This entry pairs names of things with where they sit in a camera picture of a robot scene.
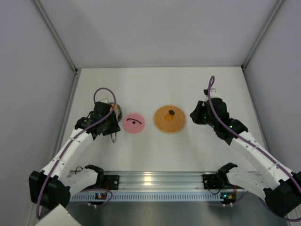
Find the orange woven plate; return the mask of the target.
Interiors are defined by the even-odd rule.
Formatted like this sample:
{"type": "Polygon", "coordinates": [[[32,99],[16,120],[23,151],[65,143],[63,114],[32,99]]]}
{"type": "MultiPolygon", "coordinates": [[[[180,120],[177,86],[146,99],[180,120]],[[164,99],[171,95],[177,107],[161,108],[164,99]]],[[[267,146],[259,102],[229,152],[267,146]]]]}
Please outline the orange woven plate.
{"type": "Polygon", "coordinates": [[[154,113],[154,124],[157,127],[158,130],[164,133],[176,133],[181,131],[185,124],[186,124],[186,115],[182,109],[180,109],[177,106],[174,105],[165,105],[160,107],[155,113],[154,113]],[[169,111],[173,110],[173,120],[167,121],[165,119],[166,115],[169,114],[169,111]]]}

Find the steel bowl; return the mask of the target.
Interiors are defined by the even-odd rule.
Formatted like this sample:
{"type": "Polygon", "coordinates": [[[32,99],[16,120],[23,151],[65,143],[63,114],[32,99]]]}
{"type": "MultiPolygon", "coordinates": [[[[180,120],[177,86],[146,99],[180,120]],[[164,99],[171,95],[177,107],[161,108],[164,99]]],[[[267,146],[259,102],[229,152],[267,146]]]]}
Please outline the steel bowl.
{"type": "Polygon", "coordinates": [[[114,106],[114,112],[116,114],[117,122],[120,122],[122,119],[122,109],[120,105],[114,104],[113,102],[110,102],[111,106],[114,106]]]}

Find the aluminium rail base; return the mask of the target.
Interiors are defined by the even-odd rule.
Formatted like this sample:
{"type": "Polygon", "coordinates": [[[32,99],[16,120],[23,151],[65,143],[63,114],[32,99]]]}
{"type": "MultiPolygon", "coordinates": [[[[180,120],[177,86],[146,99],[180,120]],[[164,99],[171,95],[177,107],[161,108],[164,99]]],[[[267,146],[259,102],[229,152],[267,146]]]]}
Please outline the aluminium rail base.
{"type": "Polygon", "coordinates": [[[203,175],[214,172],[134,172],[106,171],[119,176],[119,192],[196,192],[205,191],[203,175]]]}

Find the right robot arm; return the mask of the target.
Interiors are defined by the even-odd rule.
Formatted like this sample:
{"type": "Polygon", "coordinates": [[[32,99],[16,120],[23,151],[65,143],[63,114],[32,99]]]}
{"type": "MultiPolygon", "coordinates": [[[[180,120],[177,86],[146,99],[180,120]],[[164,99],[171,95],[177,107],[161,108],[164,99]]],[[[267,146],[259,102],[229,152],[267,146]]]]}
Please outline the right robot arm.
{"type": "Polygon", "coordinates": [[[118,141],[121,171],[213,172],[205,188],[239,186],[263,199],[280,217],[301,203],[301,175],[280,164],[260,146],[247,127],[233,119],[220,98],[199,101],[190,114],[188,130],[171,107],[159,108],[156,128],[131,135],[126,129],[118,141]]]}

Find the white box corner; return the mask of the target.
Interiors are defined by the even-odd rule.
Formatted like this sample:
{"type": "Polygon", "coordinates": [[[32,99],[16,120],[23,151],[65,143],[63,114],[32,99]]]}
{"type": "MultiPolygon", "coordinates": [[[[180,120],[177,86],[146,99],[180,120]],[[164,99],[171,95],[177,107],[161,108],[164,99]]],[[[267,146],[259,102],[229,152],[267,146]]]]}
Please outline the white box corner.
{"type": "Polygon", "coordinates": [[[59,204],[39,220],[36,226],[81,226],[81,224],[76,221],[61,204],[59,204]]]}

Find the pink round lid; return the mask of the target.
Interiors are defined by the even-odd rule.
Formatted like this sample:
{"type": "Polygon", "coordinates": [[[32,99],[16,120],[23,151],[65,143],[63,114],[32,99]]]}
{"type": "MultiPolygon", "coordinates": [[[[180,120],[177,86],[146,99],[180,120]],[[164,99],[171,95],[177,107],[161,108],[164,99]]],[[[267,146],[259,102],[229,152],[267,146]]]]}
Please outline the pink round lid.
{"type": "Polygon", "coordinates": [[[139,113],[128,114],[123,121],[123,127],[127,133],[138,134],[145,127],[145,119],[139,113]]]}

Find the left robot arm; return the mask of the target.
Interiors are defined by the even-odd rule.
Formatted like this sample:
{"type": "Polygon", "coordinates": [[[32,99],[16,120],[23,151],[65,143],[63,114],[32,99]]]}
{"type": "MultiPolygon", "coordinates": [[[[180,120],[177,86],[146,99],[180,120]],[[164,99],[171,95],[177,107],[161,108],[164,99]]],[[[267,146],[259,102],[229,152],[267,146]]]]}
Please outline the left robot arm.
{"type": "Polygon", "coordinates": [[[66,207],[70,198],[82,190],[103,186],[105,176],[100,167],[89,164],[73,176],[69,173],[83,151],[99,135],[112,136],[120,131],[116,107],[116,103],[107,100],[95,102],[88,116],[77,121],[56,156],[41,171],[31,173],[29,187],[33,203],[49,210],[59,204],[66,207]]]}

